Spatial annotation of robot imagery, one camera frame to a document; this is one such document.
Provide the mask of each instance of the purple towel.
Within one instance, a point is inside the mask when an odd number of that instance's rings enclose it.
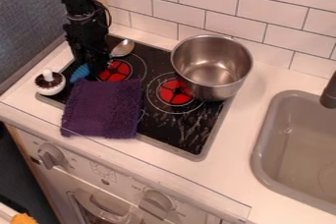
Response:
[[[80,79],[64,110],[61,133],[65,137],[132,139],[137,133],[140,104],[140,80],[110,83]]]

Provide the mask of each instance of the stovetop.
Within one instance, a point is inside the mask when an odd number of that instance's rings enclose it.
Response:
[[[113,48],[122,40],[109,36],[107,41]],[[69,79],[78,66],[72,63],[62,72],[67,79],[62,92],[36,97],[53,105],[55,102],[65,104],[73,86]],[[132,54],[114,59],[109,69],[99,75],[102,81],[142,80],[143,103],[137,139],[193,160],[204,157],[224,120],[230,101],[203,102],[193,98],[175,74],[170,52],[141,43],[136,43]]]

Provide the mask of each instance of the metal spoon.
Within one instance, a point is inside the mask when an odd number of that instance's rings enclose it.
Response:
[[[124,39],[122,42],[120,42],[113,48],[111,56],[112,58],[127,56],[133,51],[135,46],[136,44],[132,40]]]

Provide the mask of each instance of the pot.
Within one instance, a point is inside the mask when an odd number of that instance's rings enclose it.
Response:
[[[198,35],[174,48],[171,63],[195,98],[220,101],[238,92],[252,69],[252,56],[229,37]]]

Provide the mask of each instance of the black stovetop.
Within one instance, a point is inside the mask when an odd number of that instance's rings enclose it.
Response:
[[[123,38],[109,36],[110,48]],[[78,67],[71,64],[63,75],[65,89],[49,99],[66,103],[72,84],[70,76]],[[230,102],[202,102],[194,99],[178,79],[170,63],[170,52],[136,43],[133,53],[115,59],[110,64],[113,75],[101,74],[103,80],[119,81],[140,78],[143,83],[143,104],[138,123],[138,133],[182,149],[193,155],[201,154],[219,117],[223,105]]]

